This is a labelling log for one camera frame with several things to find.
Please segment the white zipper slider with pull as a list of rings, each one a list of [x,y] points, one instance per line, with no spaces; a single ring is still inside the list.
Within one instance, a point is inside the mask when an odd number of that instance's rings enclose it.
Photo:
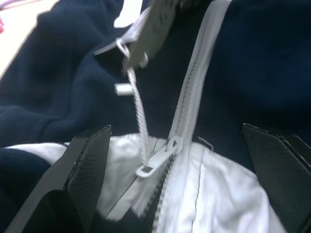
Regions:
[[[136,171],[139,178],[150,178],[155,172],[173,155],[179,153],[183,148],[183,139],[174,136],[166,142],[166,144],[158,150],[149,160],[148,164],[142,165]]]

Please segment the ribbed finger of the right gripper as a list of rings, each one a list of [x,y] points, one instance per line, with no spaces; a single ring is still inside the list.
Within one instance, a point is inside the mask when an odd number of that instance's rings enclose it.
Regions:
[[[154,0],[138,38],[130,46],[123,69],[143,68],[159,52],[172,26],[180,0]]]

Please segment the white jacket drawstring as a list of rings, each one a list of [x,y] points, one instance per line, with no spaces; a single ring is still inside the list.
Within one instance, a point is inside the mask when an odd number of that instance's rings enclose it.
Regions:
[[[141,145],[141,159],[144,166],[148,165],[150,150],[149,150],[149,133],[147,128],[146,116],[144,112],[143,103],[139,90],[137,88],[136,74],[133,68],[129,68],[126,71],[128,83],[117,83],[114,85],[115,93],[118,96],[129,96],[132,95],[134,98],[134,105],[136,109],[136,118],[138,131],[140,134],[140,145]]]

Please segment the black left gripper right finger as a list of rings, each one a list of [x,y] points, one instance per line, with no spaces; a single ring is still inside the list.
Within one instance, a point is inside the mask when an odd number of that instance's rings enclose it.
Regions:
[[[287,233],[311,233],[311,147],[294,134],[244,124],[253,167]]]

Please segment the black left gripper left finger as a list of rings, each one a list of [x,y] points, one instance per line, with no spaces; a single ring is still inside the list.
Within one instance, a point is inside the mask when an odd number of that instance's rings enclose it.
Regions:
[[[88,233],[104,182],[109,125],[73,138],[4,233]]]

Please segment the navy jacket with white zipper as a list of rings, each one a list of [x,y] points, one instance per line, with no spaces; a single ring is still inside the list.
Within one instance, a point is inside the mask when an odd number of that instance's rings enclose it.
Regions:
[[[134,69],[149,159],[182,150],[150,178],[123,60],[138,20],[125,0],[59,0],[0,79],[0,233],[73,138],[111,127],[104,182],[88,233],[287,233],[260,184],[244,124],[311,147],[311,0],[180,0],[159,52]]]

